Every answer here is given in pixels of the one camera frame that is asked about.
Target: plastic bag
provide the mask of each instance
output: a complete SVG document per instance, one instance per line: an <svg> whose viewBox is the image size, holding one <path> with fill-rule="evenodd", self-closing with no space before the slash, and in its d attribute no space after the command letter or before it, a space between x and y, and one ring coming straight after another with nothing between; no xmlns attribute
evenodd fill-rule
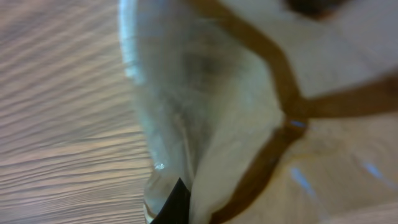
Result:
<svg viewBox="0 0 398 224"><path fill-rule="evenodd" d="M122 48L135 54L125 56L126 72L154 160L144 193L153 217L178 178L192 190L191 223L326 222L397 197L396 92L383 91L397 78L381 72L398 57L377 63L366 48L372 37L357 41L359 31L344 27L345 15L370 6L319 23L271 0L223 1L220 16L183 0L121 3ZM339 93L337 104L319 97ZM265 190L252 194L255 185ZM237 202L247 207L215 215L241 186Z"/></svg>

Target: crumpled fabric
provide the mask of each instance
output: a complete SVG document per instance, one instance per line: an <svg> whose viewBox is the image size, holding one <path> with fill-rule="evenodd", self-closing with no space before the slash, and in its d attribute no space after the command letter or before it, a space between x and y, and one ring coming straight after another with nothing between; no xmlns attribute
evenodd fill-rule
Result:
<svg viewBox="0 0 398 224"><path fill-rule="evenodd" d="M323 22L282 1L222 4L281 47L307 98L382 78L398 61L389 50L394 1L355 3ZM272 64L223 30L223 18L183 0L121 0L120 15L126 75L154 161L147 214L160 212L181 178L192 190L190 223L208 223L282 126ZM310 119L266 189L225 223L326 223L395 200L397 115Z"/></svg>

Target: wooden surface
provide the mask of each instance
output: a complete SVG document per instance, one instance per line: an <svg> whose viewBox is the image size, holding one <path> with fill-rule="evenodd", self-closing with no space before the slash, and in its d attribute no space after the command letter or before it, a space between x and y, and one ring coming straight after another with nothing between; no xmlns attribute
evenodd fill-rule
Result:
<svg viewBox="0 0 398 224"><path fill-rule="evenodd" d="M0 223L144 223L117 0L0 0Z"/></svg>
<svg viewBox="0 0 398 224"><path fill-rule="evenodd" d="M323 222L322 224L394 224L398 220L398 203L378 205L365 208L357 212L351 212L341 217Z"/></svg>

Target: wood grain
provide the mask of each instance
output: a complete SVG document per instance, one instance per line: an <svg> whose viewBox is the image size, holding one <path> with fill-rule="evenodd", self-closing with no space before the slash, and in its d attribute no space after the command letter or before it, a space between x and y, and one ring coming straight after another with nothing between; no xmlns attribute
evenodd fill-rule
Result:
<svg viewBox="0 0 398 224"><path fill-rule="evenodd" d="M0 0L0 223L144 223L117 0Z"/></svg>

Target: black object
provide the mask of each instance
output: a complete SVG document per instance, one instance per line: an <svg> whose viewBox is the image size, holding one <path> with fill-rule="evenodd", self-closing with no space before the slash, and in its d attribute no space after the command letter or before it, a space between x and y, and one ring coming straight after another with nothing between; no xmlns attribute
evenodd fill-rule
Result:
<svg viewBox="0 0 398 224"><path fill-rule="evenodd" d="M179 179L163 208L150 224L188 224L190 199L191 193Z"/></svg>
<svg viewBox="0 0 398 224"><path fill-rule="evenodd" d="M307 17L319 18L337 10L349 0L285 0L291 10Z"/></svg>

